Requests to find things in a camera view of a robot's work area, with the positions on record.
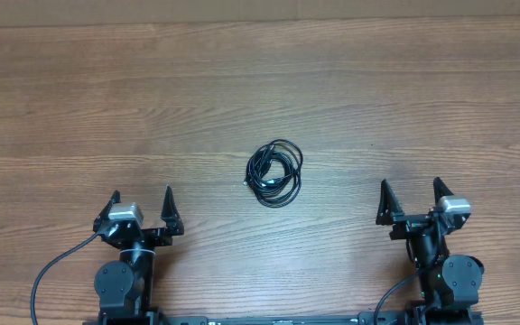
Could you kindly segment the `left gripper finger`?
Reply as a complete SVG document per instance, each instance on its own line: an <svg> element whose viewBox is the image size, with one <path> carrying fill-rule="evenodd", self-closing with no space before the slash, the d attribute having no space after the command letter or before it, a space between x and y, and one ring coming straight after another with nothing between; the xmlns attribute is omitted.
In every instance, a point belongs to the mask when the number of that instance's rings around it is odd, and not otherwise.
<svg viewBox="0 0 520 325"><path fill-rule="evenodd" d="M121 194L118 190L115 190L107 202L106 206L99 212L97 219L104 220L108 218L108 214L110 210L113 208L115 204L121 202Z"/></svg>
<svg viewBox="0 0 520 325"><path fill-rule="evenodd" d="M166 232L171 236L184 234L184 224L175 205L172 188L167 185L164 193L161 220L165 223Z"/></svg>

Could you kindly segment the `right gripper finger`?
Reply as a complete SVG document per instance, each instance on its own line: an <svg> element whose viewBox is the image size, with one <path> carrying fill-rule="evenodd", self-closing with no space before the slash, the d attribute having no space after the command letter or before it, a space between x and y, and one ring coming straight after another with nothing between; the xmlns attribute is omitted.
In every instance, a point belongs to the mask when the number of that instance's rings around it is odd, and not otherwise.
<svg viewBox="0 0 520 325"><path fill-rule="evenodd" d="M446 186L446 184L440 177L434 178L432 186L434 200L436 203L438 203L442 197L454 195L454 193Z"/></svg>
<svg viewBox="0 0 520 325"><path fill-rule="evenodd" d="M389 181L383 179L381 181L380 201L376 214L376 224L380 226L389 226L400 223L404 219L404 211L399 200L395 196Z"/></svg>

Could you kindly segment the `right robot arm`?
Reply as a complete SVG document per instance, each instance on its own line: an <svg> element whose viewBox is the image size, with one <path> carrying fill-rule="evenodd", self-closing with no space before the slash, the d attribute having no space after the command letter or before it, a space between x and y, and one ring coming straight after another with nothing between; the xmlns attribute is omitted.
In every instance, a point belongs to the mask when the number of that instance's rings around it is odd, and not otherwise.
<svg viewBox="0 0 520 325"><path fill-rule="evenodd" d="M390 226L392 240L403 240L415 273L389 289L377 303L374 324L482 324L482 314L471 307L479 301L478 291L485 267L470 255L453 255L445 237L460 230L471 215L471 204L454 194L437 177L433 180L434 206L424 214L404 212L388 180L380 185L376 214L379 226ZM417 280L421 300L408 302L403 311L383 312L388 298Z"/></svg>

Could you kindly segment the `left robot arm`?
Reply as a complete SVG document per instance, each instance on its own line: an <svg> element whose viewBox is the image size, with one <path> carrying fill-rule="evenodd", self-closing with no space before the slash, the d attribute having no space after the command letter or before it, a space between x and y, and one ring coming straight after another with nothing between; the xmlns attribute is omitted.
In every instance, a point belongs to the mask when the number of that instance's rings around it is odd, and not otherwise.
<svg viewBox="0 0 520 325"><path fill-rule="evenodd" d="M125 204L115 191L93 224L101 240L119 251L102 265L94 280L99 298L99 324L167 324L161 308L152 305L155 249L170 246L184 234L171 187L164 193L162 227L144 228L144 215L135 202Z"/></svg>

